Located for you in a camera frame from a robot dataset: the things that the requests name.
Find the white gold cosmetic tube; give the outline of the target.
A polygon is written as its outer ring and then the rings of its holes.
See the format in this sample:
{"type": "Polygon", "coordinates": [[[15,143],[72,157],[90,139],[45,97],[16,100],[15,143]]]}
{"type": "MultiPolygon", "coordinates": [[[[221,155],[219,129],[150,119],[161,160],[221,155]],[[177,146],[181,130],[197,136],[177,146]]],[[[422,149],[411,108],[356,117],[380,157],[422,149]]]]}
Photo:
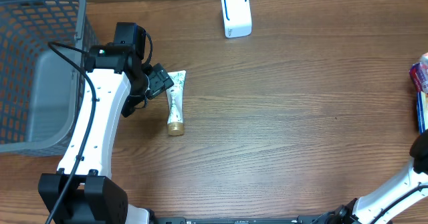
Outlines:
{"type": "Polygon", "coordinates": [[[183,95],[185,87],[186,71],[169,72],[174,85],[167,89],[169,104],[169,118],[167,120],[167,132],[170,136],[184,134],[183,95]]]}

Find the small orange white packet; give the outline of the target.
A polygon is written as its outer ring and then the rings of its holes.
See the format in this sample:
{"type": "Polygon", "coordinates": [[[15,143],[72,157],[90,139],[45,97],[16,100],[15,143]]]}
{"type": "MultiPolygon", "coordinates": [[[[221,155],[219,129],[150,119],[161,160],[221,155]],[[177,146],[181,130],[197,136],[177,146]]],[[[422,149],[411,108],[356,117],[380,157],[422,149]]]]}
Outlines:
{"type": "Polygon", "coordinates": [[[421,58],[420,58],[420,62],[427,65],[428,64],[428,53],[424,53],[421,58]]]}

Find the red purple snack pack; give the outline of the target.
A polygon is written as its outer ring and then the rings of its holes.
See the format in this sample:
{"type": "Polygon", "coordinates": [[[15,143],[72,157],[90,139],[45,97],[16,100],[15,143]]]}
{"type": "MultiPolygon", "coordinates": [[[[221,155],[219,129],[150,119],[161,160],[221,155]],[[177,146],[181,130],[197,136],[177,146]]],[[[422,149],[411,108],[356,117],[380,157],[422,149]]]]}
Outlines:
{"type": "Polygon", "coordinates": [[[411,66],[409,75],[418,92],[427,93],[427,64],[418,62],[411,66]]]}

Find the yellow white snack bag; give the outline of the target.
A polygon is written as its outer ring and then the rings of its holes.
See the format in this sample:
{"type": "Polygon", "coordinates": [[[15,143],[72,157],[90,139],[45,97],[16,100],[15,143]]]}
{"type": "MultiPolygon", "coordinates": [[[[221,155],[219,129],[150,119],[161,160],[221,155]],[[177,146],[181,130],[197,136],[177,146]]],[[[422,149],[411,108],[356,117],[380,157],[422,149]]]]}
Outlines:
{"type": "Polygon", "coordinates": [[[427,94],[424,92],[417,93],[417,120],[419,133],[422,134],[427,130],[427,94]]]}

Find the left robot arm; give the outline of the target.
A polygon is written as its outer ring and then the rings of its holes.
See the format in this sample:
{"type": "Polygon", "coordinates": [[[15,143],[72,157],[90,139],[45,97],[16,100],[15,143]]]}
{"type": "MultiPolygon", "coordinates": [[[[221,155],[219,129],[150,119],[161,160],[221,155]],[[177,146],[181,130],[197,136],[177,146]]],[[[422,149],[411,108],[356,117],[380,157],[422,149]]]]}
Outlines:
{"type": "Polygon", "coordinates": [[[43,173],[38,183],[49,211],[47,223],[153,223],[153,211],[131,205],[126,191],[111,179],[120,117],[145,108],[174,84],[160,64],[151,66],[151,57],[144,55],[151,42],[143,27],[119,22],[112,42],[80,51],[82,64],[60,51],[67,45],[48,43],[84,77],[85,93],[56,173],[43,173]]]}

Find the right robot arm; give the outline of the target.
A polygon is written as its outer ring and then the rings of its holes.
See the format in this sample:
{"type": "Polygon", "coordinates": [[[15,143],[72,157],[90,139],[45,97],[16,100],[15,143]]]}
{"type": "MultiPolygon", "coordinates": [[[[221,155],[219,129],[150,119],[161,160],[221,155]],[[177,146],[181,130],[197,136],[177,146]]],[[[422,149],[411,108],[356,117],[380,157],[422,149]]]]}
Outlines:
{"type": "Polygon", "coordinates": [[[412,144],[410,161],[372,193],[337,208],[327,223],[389,223],[427,197],[427,132],[412,144]]]}

